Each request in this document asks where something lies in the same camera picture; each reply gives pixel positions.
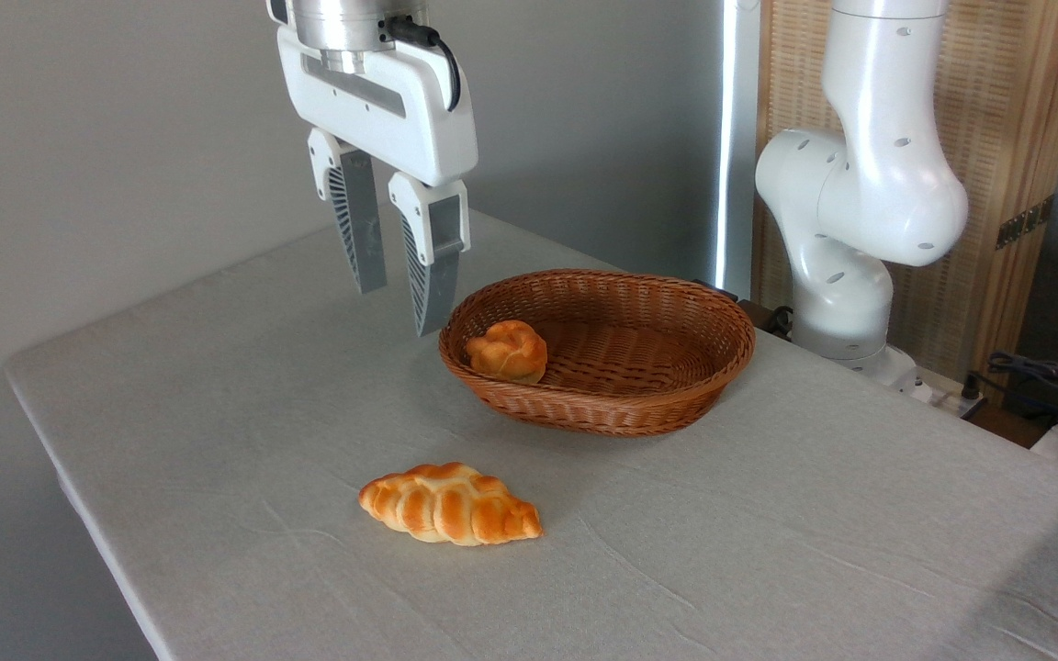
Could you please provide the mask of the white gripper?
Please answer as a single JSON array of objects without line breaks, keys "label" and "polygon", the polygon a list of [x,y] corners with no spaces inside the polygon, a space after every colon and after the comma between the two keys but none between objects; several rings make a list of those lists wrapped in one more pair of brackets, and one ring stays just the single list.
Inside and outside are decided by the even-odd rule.
[{"label": "white gripper", "polygon": [[388,192],[403,222],[416,333],[435,333],[452,315],[459,255],[471,247],[466,184],[455,181],[478,163],[467,82],[449,110],[452,82],[440,51],[409,43],[366,51],[364,71],[348,74],[327,70],[293,29],[278,27],[276,38],[291,104],[320,127],[308,134],[312,177],[320,200],[332,204],[362,294],[387,284],[368,154],[407,173],[393,175]]}]

